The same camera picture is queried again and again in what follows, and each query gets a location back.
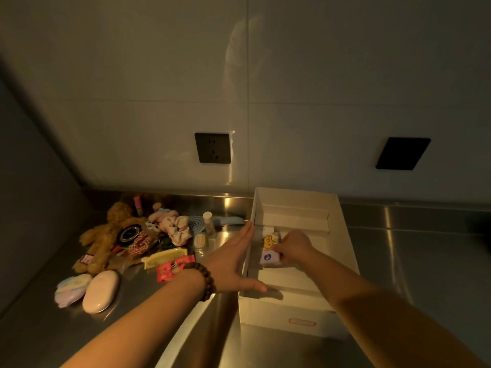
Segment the small tissue pack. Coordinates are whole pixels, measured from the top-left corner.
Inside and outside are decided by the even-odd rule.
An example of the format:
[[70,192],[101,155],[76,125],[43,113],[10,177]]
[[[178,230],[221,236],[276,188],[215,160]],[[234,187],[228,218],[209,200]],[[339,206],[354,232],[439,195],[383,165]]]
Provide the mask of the small tissue pack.
[[274,227],[263,227],[263,253],[261,254],[262,266],[278,266],[281,264],[279,253],[274,252],[271,247],[278,244],[280,240],[279,232]]

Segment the cardboard box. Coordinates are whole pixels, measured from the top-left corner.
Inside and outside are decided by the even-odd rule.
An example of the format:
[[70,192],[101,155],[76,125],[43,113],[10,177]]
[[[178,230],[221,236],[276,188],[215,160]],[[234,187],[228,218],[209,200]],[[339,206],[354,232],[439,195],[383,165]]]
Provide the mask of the cardboard box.
[[247,277],[260,279],[272,290],[239,293],[242,324],[308,335],[343,339],[347,328],[314,282],[295,267],[263,268],[262,227],[273,226],[281,237],[302,229],[320,252],[359,273],[353,246],[337,195],[257,187],[251,220],[256,233],[243,267]]

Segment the brown stuffed animal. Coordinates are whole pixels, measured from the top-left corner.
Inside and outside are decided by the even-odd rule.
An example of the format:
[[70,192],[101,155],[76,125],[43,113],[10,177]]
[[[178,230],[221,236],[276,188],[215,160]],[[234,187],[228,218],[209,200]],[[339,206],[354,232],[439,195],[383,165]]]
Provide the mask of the brown stuffed animal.
[[132,209],[125,203],[117,202],[107,211],[107,223],[96,226],[80,236],[83,246],[90,245],[84,256],[73,265],[75,272],[95,275],[106,269],[107,260],[122,227],[127,227],[133,220]]

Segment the red snack packet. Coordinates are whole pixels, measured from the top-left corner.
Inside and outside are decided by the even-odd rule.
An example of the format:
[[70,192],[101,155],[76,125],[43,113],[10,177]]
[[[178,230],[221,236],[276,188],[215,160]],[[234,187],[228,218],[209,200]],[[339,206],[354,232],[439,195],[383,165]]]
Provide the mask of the red snack packet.
[[187,263],[191,262],[194,262],[193,254],[163,263],[157,267],[157,280],[159,282],[168,282],[173,279],[178,272],[182,271]]

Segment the yellow comb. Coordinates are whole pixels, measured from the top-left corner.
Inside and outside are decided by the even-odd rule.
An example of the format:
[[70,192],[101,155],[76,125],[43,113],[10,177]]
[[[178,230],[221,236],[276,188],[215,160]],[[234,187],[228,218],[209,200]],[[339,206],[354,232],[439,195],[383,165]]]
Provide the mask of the yellow comb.
[[147,268],[157,267],[158,265],[162,265],[163,263],[169,261],[174,261],[184,256],[187,256],[186,248],[173,248],[154,253],[148,257],[142,257],[141,261],[145,264],[146,270]]

